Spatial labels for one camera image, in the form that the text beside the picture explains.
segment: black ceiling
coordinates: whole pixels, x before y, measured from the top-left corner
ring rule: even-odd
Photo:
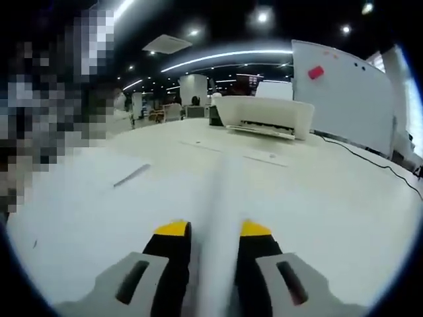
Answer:
[[[99,6],[113,9],[122,1],[103,0]],[[81,9],[91,7],[95,1],[63,0],[46,3],[50,5],[35,15],[26,17],[32,21],[32,26],[37,26],[35,29],[32,28],[31,32],[25,33],[26,39],[33,39],[35,36],[54,39],[54,36],[62,32],[64,25],[71,23],[72,18],[78,15]],[[150,91],[161,86],[167,88],[176,83],[186,71],[193,72],[201,68],[193,64],[169,74],[160,73],[160,70],[171,65],[172,61],[189,60],[189,57],[196,52],[207,52],[217,46],[226,46],[230,51],[230,47],[236,43],[244,43],[247,47],[250,46],[248,49],[258,50],[261,47],[257,43],[267,40],[279,41],[288,49],[290,40],[304,40],[332,46],[365,59],[377,50],[383,51],[390,47],[392,40],[377,4],[372,13],[363,15],[364,3],[364,0],[134,0],[116,23],[114,57],[112,63],[106,64],[105,74],[109,81],[116,82],[119,87],[138,79],[145,79],[144,85],[136,85],[134,89]],[[260,8],[270,9],[273,13],[271,27],[260,29],[250,23],[254,10]],[[345,24],[352,29],[347,36],[340,31]],[[188,37],[192,27],[201,29],[195,38]],[[150,41],[162,34],[184,38],[192,42],[193,46],[171,55],[160,53],[149,55],[142,50]],[[291,58],[289,56],[281,57],[279,60],[266,59],[264,56],[255,57],[253,60],[249,58],[247,55],[240,55],[231,63],[249,63],[248,69],[245,69],[248,73],[262,73],[267,79],[280,80],[292,75],[291,67],[251,65],[252,62],[289,62]],[[134,66],[132,71],[128,71],[130,65]],[[210,65],[216,68],[197,72],[213,76],[215,80],[225,80],[229,79],[229,75],[244,70],[240,69],[242,66],[217,68],[219,63]]]

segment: table surface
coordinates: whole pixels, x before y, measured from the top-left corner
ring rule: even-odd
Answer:
[[[50,303],[82,298],[104,269],[142,252],[155,227],[181,218],[192,221],[194,231],[201,227],[199,188],[228,149],[243,158],[246,192],[233,199],[244,215],[269,227],[283,252],[322,273],[345,303],[371,306],[383,295],[420,226],[421,201],[402,180],[316,135],[286,141],[190,119],[121,133],[101,145],[151,168],[128,182],[124,194],[48,212],[41,203],[34,211],[34,198],[26,198],[9,218],[11,244]],[[347,146],[420,186],[396,164]],[[50,187],[48,199],[60,204],[66,193]]]

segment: printer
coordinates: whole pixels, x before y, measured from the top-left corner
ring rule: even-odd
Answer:
[[[214,102],[227,129],[291,140],[307,138],[315,109],[312,104],[274,95],[215,96]]]

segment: red magnet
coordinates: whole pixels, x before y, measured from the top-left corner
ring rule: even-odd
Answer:
[[[317,66],[317,67],[309,70],[309,77],[311,79],[316,79],[316,78],[320,77],[321,75],[323,75],[324,73],[325,73],[325,71],[323,70],[323,68],[321,66]]]

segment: white table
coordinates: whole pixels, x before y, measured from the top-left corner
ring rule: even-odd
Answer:
[[[196,230],[200,188],[226,147],[253,158],[243,159],[248,193],[234,198],[245,204],[245,215],[269,227],[283,252],[295,252],[322,273],[345,303],[371,306],[383,294],[421,219],[420,199],[402,180],[315,135],[291,142],[189,119],[128,131],[104,146],[151,163],[138,183],[128,182],[131,198],[104,195],[54,212],[28,210],[28,198],[9,218],[17,255],[51,303],[86,295],[104,269],[141,252],[155,227],[184,218]],[[419,185],[392,162],[348,146]]]

